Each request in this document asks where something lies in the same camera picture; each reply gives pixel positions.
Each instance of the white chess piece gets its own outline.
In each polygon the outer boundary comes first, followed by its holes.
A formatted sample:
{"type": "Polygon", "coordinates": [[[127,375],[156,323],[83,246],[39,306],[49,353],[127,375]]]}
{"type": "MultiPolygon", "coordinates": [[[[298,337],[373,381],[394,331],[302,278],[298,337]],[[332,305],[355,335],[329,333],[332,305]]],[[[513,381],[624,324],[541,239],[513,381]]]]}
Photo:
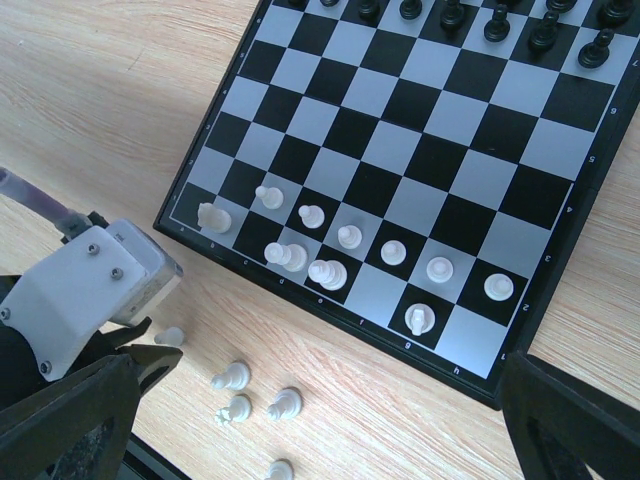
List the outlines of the white chess piece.
{"type": "Polygon", "coordinates": [[[273,462],[264,480],[293,480],[293,468],[286,460],[273,462]]]}
{"type": "Polygon", "coordinates": [[[285,270],[299,272],[307,264],[307,251],[300,245],[281,245],[272,242],[264,249],[264,258],[269,263],[282,265],[285,270]]]}
{"type": "Polygon", "coordinates": [[[407,257],[407,249],[398,240],[389,240],[382,246],[380,256],[387,265],[400,265],[407,257]]]}
{"type": "Polygon", "coordinates": [[[444,257],[432,258],[427,264],[427,277],[435,283],[444,283],[453,276],[453,264],[444,257]]]}
{"type": "Polygon", "coordinates": [[[209,228],[215,233],[225,233],[231,228],[231,215],[214,207],[212,203],[201,203],[198,207],[198,226],[209,228]]]}
{"type": "Polygon", "coordinates": [[[436,324],[436,314],[424,303],[415,303],[404,313],[404,322],[411,329],[411,334],[419,337],[427,333],[436,324]]]}
{"type": "Polygon", "coordinates": [[[338,242],[347,250],[357,248],[362,242],[362,232],[355,225],[347,225],[338,229],[338,242]]]}
{"type": "Polygon", "coordinates": [[[216,423],[218,425],[228,425],[231,422],[244,422],[251,414],[251,401],[246,395],[236,395],[229,402],[228,407],[219,409],[216,412],[216,423]]]}
{"type": "Polygon", "coordinates": [[[262,204],[269,210],[275,210],[280,208],[284,202],[284,194],[282,190],[276,187],[263,187],[256,188],[256,197],[262,200],[262,204]]]}
{"type": "Polygon", "coordinates": [[[242,362],[233,362],[224,373],[211,379],[211,386],[217,390],[228,388],[229,390],[242,390],[251,379],[251,372],[242,362]]]}
{"type": "Polygon", "coordinates": [[[336,260],[316,260],[309,265],[309,278],[326,290],[338,290],[347,281],[347,269],[336,260]]]}
{"type": "Polygon", "coordinates": [[[285,388],[281,390],[273,405],[267,408],[267,416],[271,420],[289,419],[296,417],[302,410],[302,397],[297,390],[285,388]]]}
{"type": "Polygon", "coordinates": [[[184,343],[184,332],[178,327],[170,327],[153,337],[153,341],[158,345],[179,347],[184,343]]]}
{"type": "Polygon", "coordinates": [[[491,300],[503,302],[513,295],[513,282],[502,273],[494,273],[484,281],[484,291],[491,300]]]}
{"type": "Polygon", "coordinates": [[[307,228],[318,228],[324,223],[324,212],[317,205],[302,205],[298,209],[298,215],[307,228]]]}

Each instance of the white pawn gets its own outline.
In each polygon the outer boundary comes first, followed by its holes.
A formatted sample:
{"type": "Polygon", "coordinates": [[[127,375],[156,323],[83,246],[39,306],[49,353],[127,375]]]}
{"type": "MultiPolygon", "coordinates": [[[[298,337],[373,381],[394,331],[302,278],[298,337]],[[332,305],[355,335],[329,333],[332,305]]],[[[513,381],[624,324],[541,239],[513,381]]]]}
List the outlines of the white pawn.
{"type": "Polygon", "coordinates": [[[263,187],[256,188],[256,197],[262,200],[263,205],[269,210],[275,210],[280,208],[284,202],[284,194],[282,190],[276,187],[263,187]]]}
{"type": "Polygon", "coordinates": [[[502,273],[494,273],[485,280],[484,291],[491,300],[503,302],[513,295],[513,282],[502,273]]]}
{"type": "Polygon", "coordinates": [[[273,462],[264,480],[293,480],[293,468],[286,460],[273,462]]]}
{"type": "Polygon", "coordinates": [[[251,372],[242,362],[233,362],[224,373],[211,379],[211,386],[217,390],[228,388],[229,390],[242,390],[251,379],[251,372]]]}
{"type": "Polygon", "coordinates": [[[267,408],[267,416],[271,420],[289,419],[298,416],[302,410],[302,397],[297,390],[285,388],[281,390],[273,405],[267,408]]]}
{"type": "Polygon", "coordinates": [[[298,209],[298,215],[307,228],[318,228],[324,223],[324,212],[317,205],[303,205],[298,209]]]}
{"type": "Polygon", "coordinates": [[[153,337],[153,341],[158,345],[179,347],[184,343],[184,332],[178,327],[170,327],[153,337]]]}
{"type": "Polygon", "coordinates": [[[444,283],[453,276],[453,264],[444,257],[432,258],[427,264],[427,277],[435,283],[444,283]]]}
{"type": "Polygon", "coordinates": [[[407,249],[397,240],[389,240],[380,250],[382,261],[387,265],[400,265],[407,257],[407,249]]]}
{"type": "Polygon", "coordinates": [[[347,250],[357,248],[362,242],[362,232],[355,225],[340,227],[338,230],[338,242],[347,250]]]}

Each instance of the black square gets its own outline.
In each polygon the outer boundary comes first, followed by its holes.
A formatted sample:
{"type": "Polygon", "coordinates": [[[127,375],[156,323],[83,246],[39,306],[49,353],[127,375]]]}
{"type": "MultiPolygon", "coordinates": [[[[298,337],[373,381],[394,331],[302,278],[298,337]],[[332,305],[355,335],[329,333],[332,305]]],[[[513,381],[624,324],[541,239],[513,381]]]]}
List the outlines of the black square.
{"type": "Polygon", "coordinates": [[[447,196],[431,238],[458,250],[478,255],[496,212],[455,195],[447,196]]]}
{"type": "Polygon", "coordinates": [[[538,53],[531,51],[529,48],[529,36],[539,22],[540,19],[537,18],[527,19],[527,23],[525,23],[516,46],[511,53],[511,60],[560,71],[579,28],[566,23],[558,23],[558,39],[556,43],[546,52],[538,53]]]}
{"type": "Polygon", "coordinates": [[[245,219],[233,249],[253,258],[262,265],[267,264],[264,249],[271,242],[277,242],[283,226],[268,218],[249,212],[245,219]]]}
{"type": "Polygon", "coordinates": [[[340,105],[357,70],[353,65],[322,58],[305,95],[340,105]]]}
{"type": "Polygon", "coordinates": [[[298,195],[296,203],[293,206],[293,210],[291,210],[291,215],[289,215],[289,219],[287,220],[287,227],[322,242],[327,235],[327,231],[329,231],[329,227],[331,226],[331,222],[333,222],[333,217],[335,217],[339,206],[340,202],[338,200],[302,187],[300,195],[298,195]],[[322,209],[324,212],[324,222],[320,227],[308,228],[302,223],[298,210],[303,205],[317,205],[322,209]]]}
{"type": "Polygon", "coordinates": [[[489,105],[473,137],[471,148],[518,163],[537,122],[537,117],[489,105]]]}
{"type": "Polygon", "coordinates": [[[285,135],[269,171],[302,185],[319,151],[317,145],[285,135]]]}
{"type": "Polygon", "coordinates": [[[323,147],[360,160],[378,119],[364,113],[341,108],[327,134],[323,147]]]}
{"type": "Polygon", "coordinates": [[[315,292],[318,292],[320,295],[324,295],[325,297],[335,300],[338,303],[344,303],[351,291],[351,287],[353,287],[353,283],[356,281],[362,262],[327,245],[322,245],[320,247],[320,251],[315,259],[324,260],[325,262],[328,262],[329,260],[340,262],[347,270],[347,281],[342,288],[331,291],[322,288],[319,283],[316,283],[307,277],[307,280],[304,282],[305,286],[315,292]]]}
{"type": "Polygon", "coordinates": [[[463,145],[425,133],[404,176],[448,192],[466,153],[463,145]]]}
{"type": "Polygon", "coordinates": [[[390,275],[408,281],[426,242],[426,237],[407,230],[395,223],[383,220],[376,234],[376,238],[373,239],[365,262],[390,275]],[[400,265],[387,265],[382,260],[380,251],[382,250],[382,246],[390,240],[402,242],[407,249],[407,258],[405,258],[404,262],[400,265]]]}
{"type": "Polygon", "coordinates": [[[444,89],[488,102],[506,65],[503,58],[462,50],[444,89]]]}
{"type": "Polygon", "coordinates": [[[384,217],[401,178],[395,173],[360,162],[343,201],[365,212],[384,217]]]}
{"type": "Polygon", "coordinates": [[[518,165],[499,210],[551,229],[570,186],[571,182],[565,178],[518,165]]]}
{"type": "Polygon", "coordinates": [[[437,88],[399,79],[382,118],[422,132],[439,96],[440,90],[437,88]]]}
{"type": "Polygon", "coordinates": [[[322,55],[327,48],[337,20],[305,13],[293,34],[289,48],[313,55],[322,55]]]}
{"type": "Polygon", "coordinates": [[[447,31],[440,26],[440,13],[445,7],[446,2],[444,0],[438,0],[429,12],[427,21],[422,27],[420,32],[420,38],[425,40],[431,40],[432,42],[444,43],[454,47],[461,47],[464,40],[467,38],[467,34],[473,25],[473,21],[478,14],[478,7],[462,4],[464,8],[464,22],[462,26],[454,31],[447,31]]]}
{"type": "Polygon", "coordinates": [[[603,25],[598,16],[598,12],[602,8],[602,5],[609,0],[595,0],[591,2],[591,8],[587,12],[587,16],[582,22],[583,27],[592,28],[594,30],[600,30],[602,28],[613,28],[616,35],[628,35],[630,37],[637,37],[640,35],[640,8],[636,4],[636,8],[631,14],[631,17],[622,25],[611,27],[609,25],[603,25]]]}
{"type": "Polygon", "coordinates": [[[447,321],[453,311],[453,304],[447,302],[443,298],[437,297],[429,292],[419,289],[411,284],[408,284],[398,302],[398,307],[391,317],[389,322],[389,328],[394,330],[407,338],[412,339],[415,343],[424,345],[427,348],[434,349],[440,340],[440,336],[444,331],[444,327],[447,325],[447,321]],[[416,303],[423,303],[433,309],[433,313],[436,316],[436,323],[431,330],[423,333],[419,337],[414,337],[411,333],[411,329],[407,327],[405,323],[404,314],[411,305],[416,303]]]}
{"type": "Polygon", "coordinates": [[[286,48],[259,40],[253,42],[240,75],[263,83],[270,83],[286,48]]]}
{"type": "Polygon", "coordinates": [[[360,66],[398,77],[414,43],[415,38],[377,30],[360,66]]]}
{"type": "Polygon", "coordinates": [[[215,194],[187,182],[171,213],[171,218],[199,232],[198,208],[201,203],[213,203],[215,199],[215,194]]]}
{"type": "Polygon", "coordinates": [[[384,11],[386,10],[387,5],[389,4],[389,0],[380,0],[379,1],[380,10],[378,11],[378,14],[373,18],[367,18],[367,19],[362,18],[358,14],[358,4],[359,2],[357,0],[349,0],[347,3],[347,6],[344,9],[344,12],[342,12],[342,17],[340,17],[340,20],[344,22],[357,23],[358,25],[366,25],[369,27],[377,28],[378,24],[380,23],[380,19],[384,15],[384,11]]]}
{"type": "Polygon", "coordinates": [[[207,147],[235,157],[251,122],[220,112],[207,139],[207,147]]]}
{"type": "Polygon", "coordinates": [[[542,118],[594,132],[613,88],[607,83],[561,73],[542,110],[542,118]]]}
{"type": "Polygon", "coordinates": [[[476,259],[458,298],[458,305],[506,327],[526,285],[527,280],[520,275],[476,259]],[[485,280],[494,273],[502,273],[513,282],[513,295],[502,302],[490,299],[484,292],[485,280]]]}
{"type": "Polygon", "coordinates": [[[274,130],[286,132],[300,100],[302,95],[299,93],[269,85],[253,121],[274,130]]]}
{"type": "Polygon", "coordinates": [[[256,188],[262,185],[265,174],[264,170],[253,165],[234,160],[218,195],[250,208],[256,198],[256,188]]]}

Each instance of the chessboard border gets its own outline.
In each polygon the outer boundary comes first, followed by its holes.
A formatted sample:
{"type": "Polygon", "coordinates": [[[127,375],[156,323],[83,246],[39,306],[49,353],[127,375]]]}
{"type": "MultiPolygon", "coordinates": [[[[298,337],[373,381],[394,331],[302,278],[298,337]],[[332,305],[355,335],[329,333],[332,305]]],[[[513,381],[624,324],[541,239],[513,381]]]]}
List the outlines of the chessboard border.
{"type": "MultiPolygon", "coordinates": [[[[178,192],[181,192],[182,187],[187,181],[187,174],[188,171],[190,171],[189,167],[195,162],[197,154],[204,146],[208,130],[213,126],[213,122],[211,124],[208,124],[208,122],[215,119],[215,115],[219,112],[224,100],[223,90],[230,86],[230,80],[238,74],[248,53],[247,47],[251,45],[251,41],[260,26],[259,23],[256,23],[256,19],[259,17],[264,18],[264,14],[266,14],[270,4],[271,0],[260,0],[256,6],[247,24],[248,26],[238,42],[231,61],[216,88],[211,103],[198,127],[197,133],[187,150],[187,154],[171,183],[171,187],[162,203],[161,209],[154,220],[153,228],[246,278],[252,283],[265,288],[271,293],[312,313],[346,333],[365,341],[376,349],[393,356],[495,410],[500,410],[500,380],[504,368],[504,355],[502,355],[502,358],[500,354],[497,356],[486,380],[470,372],[466,372],[462,368],[458,369],[452,362],[427,350],[422,352],[423,355],[416,356],[409,350],[393,345],[394,342],[390,341],[389,338],[391,332],[388,330],[373,323],[367,325],[369,328],[358,328],[356,322],[348,323],[343,320],[343,318],[346,317],[345,312],[354,318],[357,317],[344,307],[333,305],[328,301],[321,309],[317,303],[310,301],[309,298],[305,298],[305,296],[309,295],[317,298],[317,294],[309,293],[304,287],[300,287],[293,282],[287,281],[286,285],[280,285],[278,281],[273,281],[271,277],[274,277],[274,279],[280,278],[280,275],[267,270],[263,265],[254,263],[252,260],[247,261],[242,255],[222,245],[216,244],[215,251],[205,248],[202,245],[202,236],[199,233],[185,229],[180,223],[170,218],[171,209],[179,199],[178,192]],[[336,310],[336,312],[332,315],[328,310],[336,310]],[[425,355],[429,357],[429,360],[423,358],[425,355]]],[[[632,56],[632,61],[637,66],[638,61],[635,59],[640,59],[640,43],[636,46],[632,56]]],[[[522,312],[516,313],[500,352],[516,350],[526,352],[529,349],[575,248],[580,233],[584,228],[600,187],[604,182],[616,152],[631,123],[636,108],[640,103],[639,80],[640,67],[634,73],[631,66],[627,66],[618,84],[618,88],[609,103],[609,107],[612,105],[620,106],[616,107],[615,117],[613,114],[605,114],[589,152],[589,155],[597,156],[597,161],[583,165],[574,182],[573,190],[565,203],[565,207],[567,205],[575,205],[573,215],[565,212],[560,214],[558,224],[553,230],[547,248],[545,249],[545,254],[553,252],[554,260],[551,264],[547,265],[547,268],[541,268],[543,266],[543,260],[540,260],[540,264],[536,268],[535,274],[531,278],[529,287],[525,292],[526,295],[523,295],[523,300],[518,308],[520,309],[520,306],[525,304],[528,297],[536,298],[537,301],[530,312],[522,314],[524,320],[518,318],[519,313],[522,312]]]]}

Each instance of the light wood grain surface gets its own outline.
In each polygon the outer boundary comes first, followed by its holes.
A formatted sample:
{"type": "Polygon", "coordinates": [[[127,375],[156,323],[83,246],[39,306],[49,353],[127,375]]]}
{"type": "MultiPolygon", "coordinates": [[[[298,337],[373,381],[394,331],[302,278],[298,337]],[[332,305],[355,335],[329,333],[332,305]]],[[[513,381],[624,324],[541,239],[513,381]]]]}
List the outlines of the light wood grain surface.
{"type": "MultiPolygon", "coordinates": [[[[355,340],[151,230],[256,0],[0,0],[0,164],[70,207],[128,217],[185,268],[154,315],[185,357],[142,402],[135,432],[197,479],[519,478],[502,415],[355,340]],[[253,415],[218,427],[251,367],[253,415]],[[303,413],[271,423],[282,387],[303,413]]],[[[640,119],[636,115],[531,352],[640,407],[640,119]]],[[[0,200],[0,273],[59,235],[0,200]]]]}

